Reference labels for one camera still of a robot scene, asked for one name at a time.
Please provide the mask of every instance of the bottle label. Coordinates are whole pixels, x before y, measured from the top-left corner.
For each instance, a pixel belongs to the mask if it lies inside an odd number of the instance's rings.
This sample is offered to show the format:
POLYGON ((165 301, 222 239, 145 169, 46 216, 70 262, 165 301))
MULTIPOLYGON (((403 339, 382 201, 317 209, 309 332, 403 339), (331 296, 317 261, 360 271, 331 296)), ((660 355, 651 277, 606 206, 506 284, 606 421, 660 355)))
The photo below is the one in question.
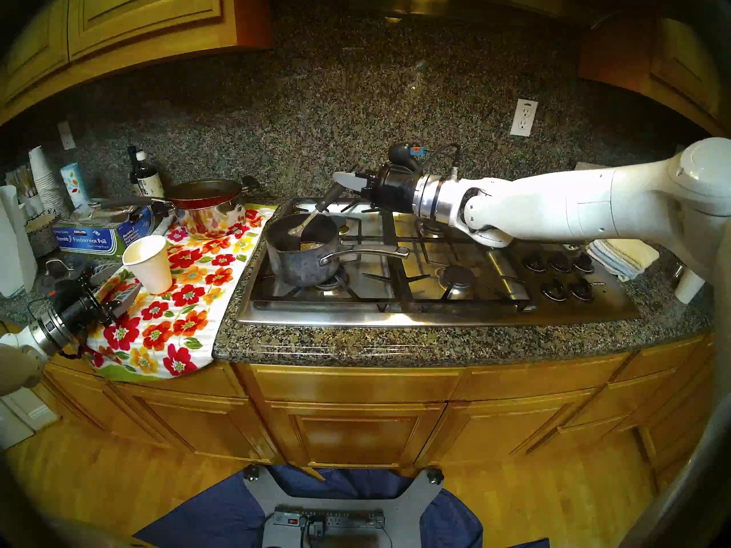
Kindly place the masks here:
POLYGON ((140 186, 142 196, 163 197, 165 195, 160 182, 160 175, 157 173, 147 178, 138 178, 137 184, 140 186))

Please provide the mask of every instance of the flower towel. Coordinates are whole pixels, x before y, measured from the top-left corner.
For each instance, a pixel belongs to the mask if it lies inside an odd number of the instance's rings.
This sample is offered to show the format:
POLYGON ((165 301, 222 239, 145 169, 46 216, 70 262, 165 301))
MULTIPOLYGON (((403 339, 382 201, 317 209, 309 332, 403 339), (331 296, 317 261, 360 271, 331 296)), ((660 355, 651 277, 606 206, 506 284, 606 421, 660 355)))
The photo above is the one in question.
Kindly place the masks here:
MULTIPOLYGON (((140 291, 112 326, 90 331, 84 357, 104 377, 145 381, 192 373, 213 361, 211 352, 231 294, 276 206, 246 205, 246 223, 228 235, 194 240, 173 224, 167 233, 172 287, 162 295, 140 291)), ((121 267, 97 291, 112 300, 139 283, 121 267)))

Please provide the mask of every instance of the granite backsplash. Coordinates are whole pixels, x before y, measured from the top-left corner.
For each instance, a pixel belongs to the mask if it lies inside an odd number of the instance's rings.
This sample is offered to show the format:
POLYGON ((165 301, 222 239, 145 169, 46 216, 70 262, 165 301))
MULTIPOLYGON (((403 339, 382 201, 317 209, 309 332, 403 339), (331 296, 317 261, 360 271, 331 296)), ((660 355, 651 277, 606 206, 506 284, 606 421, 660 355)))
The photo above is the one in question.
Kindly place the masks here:
POLYGON ((581 31, 344 10, 338 0, 274 0, 276 48, 144 67, 67 90, 0 129, 0 167, 36 145, 78 162, 92 195, 131 192, 130 143, 169 184, 256 177, 277 197, 324 192, 388 145, 463 145, 463 176, 520 178, 671 156, 707 135, 632 92, 581 80, 581 31), (511 137, 517 98, 539 102, 531 137, 511 137), (68 119, 76 149, 63 151, 68 119))

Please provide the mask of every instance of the bottle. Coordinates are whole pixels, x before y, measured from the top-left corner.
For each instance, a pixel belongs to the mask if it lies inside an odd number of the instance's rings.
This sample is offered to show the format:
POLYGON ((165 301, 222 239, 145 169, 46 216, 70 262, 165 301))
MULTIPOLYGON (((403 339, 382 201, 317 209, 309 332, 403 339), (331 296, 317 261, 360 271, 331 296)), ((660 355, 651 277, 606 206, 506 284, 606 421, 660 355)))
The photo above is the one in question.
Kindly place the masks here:
POLYGON ((137 184, 137 147, 134 145, 128 146, 127 154, 129 155, 129 163, 132 166, 129 170, 129 183, 132 184, 132 192, 135 196, 142 196, 140 185, 137 184))
POLYGON ((142 196, 163 197, 165 195, 157 169, 147 160, 147 153, 137 151, 137 185, 142 196))

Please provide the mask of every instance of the reynolds foodservice foil box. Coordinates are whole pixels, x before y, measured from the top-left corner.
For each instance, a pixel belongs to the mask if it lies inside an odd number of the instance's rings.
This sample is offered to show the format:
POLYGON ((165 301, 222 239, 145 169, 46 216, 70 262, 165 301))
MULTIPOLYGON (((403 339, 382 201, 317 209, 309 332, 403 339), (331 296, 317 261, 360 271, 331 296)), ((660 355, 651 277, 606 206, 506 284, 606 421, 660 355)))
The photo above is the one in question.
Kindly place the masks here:
POLYGON ((53 233, 62 251, 121 257, 127 245, 145 235, 164 232, 171 221, 172 216, 157 206, 142 207, 134 221, 129 220, 129 208, 89 210, 82 207, 69 218, 58 220, 53 233))

